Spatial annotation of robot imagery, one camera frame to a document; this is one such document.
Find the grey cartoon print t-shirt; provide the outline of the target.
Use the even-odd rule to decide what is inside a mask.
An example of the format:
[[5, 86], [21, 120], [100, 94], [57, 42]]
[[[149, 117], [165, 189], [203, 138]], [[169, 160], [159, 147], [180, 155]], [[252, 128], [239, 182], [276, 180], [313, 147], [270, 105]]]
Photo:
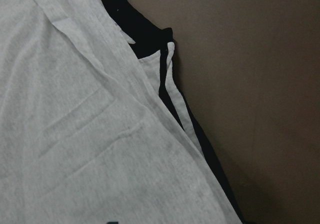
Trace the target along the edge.
[[1, 223], [244, 223], [127, 0], [0, 0]]

